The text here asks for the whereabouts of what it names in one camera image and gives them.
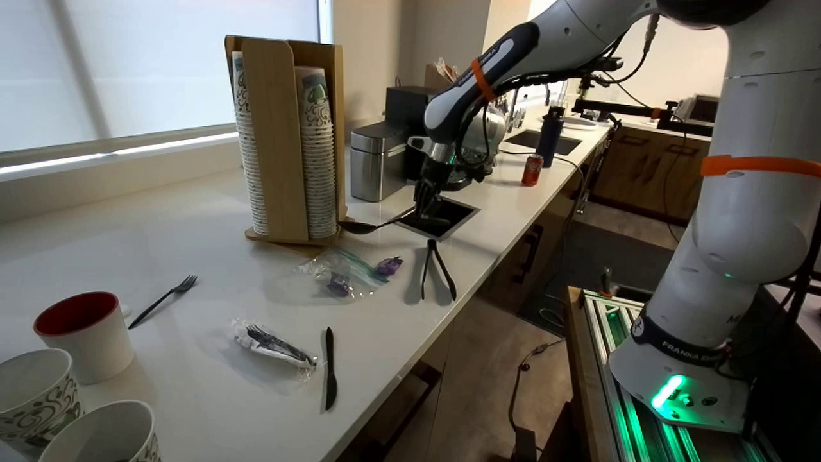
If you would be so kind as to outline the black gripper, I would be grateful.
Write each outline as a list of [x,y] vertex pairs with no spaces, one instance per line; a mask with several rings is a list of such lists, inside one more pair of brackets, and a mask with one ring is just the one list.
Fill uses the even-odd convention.
[[416,136],[413,150],[423,154],[413,200],[418,205],[433,205],[439,195],[448,188],[452,173],[465,179],[481,177],[481,165],[465,152],[460,141],[443,143],[432,136]]

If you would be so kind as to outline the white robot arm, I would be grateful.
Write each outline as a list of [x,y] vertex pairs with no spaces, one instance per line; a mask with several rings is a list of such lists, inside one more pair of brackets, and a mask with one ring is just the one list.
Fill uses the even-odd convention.
[[429,152],[416,184],[416,205],[429,208],[447,174],[461,165],[460,146],[478,111],[497,95],[534,82],[591,72],[618,38],[647,15],[688,25],[737,25],[769,0],[555,0],[537,18],[514,25],[465,75],[442,91],[423,114]]

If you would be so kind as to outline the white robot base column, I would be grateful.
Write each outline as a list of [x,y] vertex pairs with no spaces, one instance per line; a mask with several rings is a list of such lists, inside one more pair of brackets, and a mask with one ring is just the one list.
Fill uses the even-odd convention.
[[821,208],[821,0],[656,0],[728,38],[700,199],[631,337],[618,386],[669,424],[737,433],[749,386],[722,371],[765,282],[809,256]]

